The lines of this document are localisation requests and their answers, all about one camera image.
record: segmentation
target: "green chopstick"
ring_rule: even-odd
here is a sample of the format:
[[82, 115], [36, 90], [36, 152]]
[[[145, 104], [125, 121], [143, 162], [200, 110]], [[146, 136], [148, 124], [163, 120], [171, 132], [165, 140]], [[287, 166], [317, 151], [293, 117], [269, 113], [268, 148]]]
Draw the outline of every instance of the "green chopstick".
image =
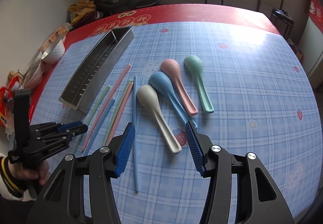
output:
[[[86, 124], [86, 125], [89, 125], [89, 124], [91, 123], [91, 121], [92, 121], [92, 119], [93, 119], [93, 117], [94, 117], [94, 115], [95, 115], [95, 113], [96, 113], [96, 111], [97, 111], [98, 107], [99, 107], [99, 106], [100, 106], [100, 104], [102, 103], [102, 101], [103, 101], [104, 97], [107, 95], [107, 93], [109, 92], [109, 90], [110, 90], [110, 86], [109, 86], [109, 85], [107, 85], [107, 86], [105, 87], [105, 89], [103, 90], [102, 94], [100, 95], [100, 97], [99, 97], [98, 101], [96, 102], [96, 104], [95, 104], [95, 106], [94, 106], [93, 110], [91, 111], [91, 113], [90, 113], [90, 115], [89, 115], [88, 119], [86, 120], [86, 122], [85, 122], [85, 124]], [[79, 136], [79, 139], [78, 139], [78, 141], [76, 142], [76, 145], [75, 145], [75, 147], [74, 147], [74, 149], [73, 149], [73, 154], [74, 154], [74, 155], [75, 155], [76, 151], [78, 150], [79, 145], [80, 145], [80, 143], [82, 142], [83, 137], [84, 137], [84, 134], [82, 134], [82, 135], [80, 135], [80, 136]]]
[[119, 102], [118, 102], [118, 104], [117, 104], [117, 107], [116, 107], [116, 109], [114, 110], [114, 113], [113, 113], [112, 119], [111, 119], [111, 121], [110, 121], [110, 124], [109, 124], [109, 126], [108, 126], [107, 130], [105, 131], [104, 140], [103, 140], [103, 142], [102, 142], [102, 145], [105, 145], [105, 144], [106, 144], [106, 142], [107, 142], [107, 140], [108, 140], [108, 137], [109, 137], [109, 135], [110, 135], [111, 128], [112, 128], [112, 126], [113, 126], [113, 124], [114, 124], [114, 121], [116, 120], [116, 116], [117, 116], [117, 114], [118, 114], [118, 111], [119, 111], [119, 109], [120, 109], [120, 106], [121, 106], [121, 104], [122, 104], [122, 101], [123, 101], [123, 99], [124, 99], [124, 96], [126, 95], [126, 92], [127, 92], [127, 90], [128, 90], [128, 87], [130, 86], [130, 83], [131, 83], [131, 82], [132, 82], [132, 80], [128, 80], [128, 82], [127, 82], [127, 84], [126, 84], [126, 87], [124, 88], [124, 91], [123, 91], [123, 93], [122, 93], [122, 95], [121, 95], [121, 97], [120, 97], [120, 100], [119, 100]]

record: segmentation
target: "striped cuff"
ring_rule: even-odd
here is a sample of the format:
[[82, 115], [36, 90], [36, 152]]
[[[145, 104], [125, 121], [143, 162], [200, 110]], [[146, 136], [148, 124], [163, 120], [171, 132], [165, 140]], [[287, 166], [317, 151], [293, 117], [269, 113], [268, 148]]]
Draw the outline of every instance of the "striped cuff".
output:
[[27, 190], [26, 181], [17, 180], [12, 176], [8, 167], [8, 157], [0, 157], [0, 174], [10, 194], [21, 198]]

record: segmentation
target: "pink spoon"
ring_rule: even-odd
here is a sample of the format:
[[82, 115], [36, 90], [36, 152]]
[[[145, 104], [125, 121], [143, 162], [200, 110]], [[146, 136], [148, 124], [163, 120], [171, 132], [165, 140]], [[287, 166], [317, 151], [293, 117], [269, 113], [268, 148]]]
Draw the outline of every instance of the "pink spoon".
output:
[[184, 107], [187, 113], [190, 116], [196, 115], [198, 113], [198, 110], [184, 88], [184, 85], [180, 76], [180, 66], [178, 62], [176, 62], [173, 59], [167, 59], [162, 62], [162, 64], [160, 65], [160, 68], [172, 80], [173, 84], [175, 85], [180, 95], [180, 98], [184, 104]]

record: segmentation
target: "stainless steel box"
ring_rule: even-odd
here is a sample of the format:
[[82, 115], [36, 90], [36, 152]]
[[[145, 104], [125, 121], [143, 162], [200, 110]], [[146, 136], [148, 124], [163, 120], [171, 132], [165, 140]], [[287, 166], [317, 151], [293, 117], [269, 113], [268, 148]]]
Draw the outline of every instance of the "stainless steel box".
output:
[[103, 36], [73, 74], [60, 102], [88, 113], [111, 70], [133, 40], [131, 29], [115, 28]]

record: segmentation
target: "silver screw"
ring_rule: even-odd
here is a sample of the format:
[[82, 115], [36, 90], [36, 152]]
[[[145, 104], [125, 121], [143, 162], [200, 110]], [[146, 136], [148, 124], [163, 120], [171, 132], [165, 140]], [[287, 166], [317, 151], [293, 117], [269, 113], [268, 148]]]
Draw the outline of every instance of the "silver screw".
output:
[[217, 146], [217, 145], [214, 145], [214, 146], [211, 146], [211, 150], [213, 152], [220, 152], [221, 151], [221, 148], [219, 146]]
[[256, 155], [254, 153], [248, 153], [248, 158], [254, 160], [256, 159]]
[[66, 161], [71, 161], [72, 159], [73, 159], [73, 155], [71, 155], [71, 154], [68, 154], [65, 156]]
[[107, 146], [103, 146], [103, 147], [100, 148], [100, 152], [101, 153], [109, 152], [109, 148]]

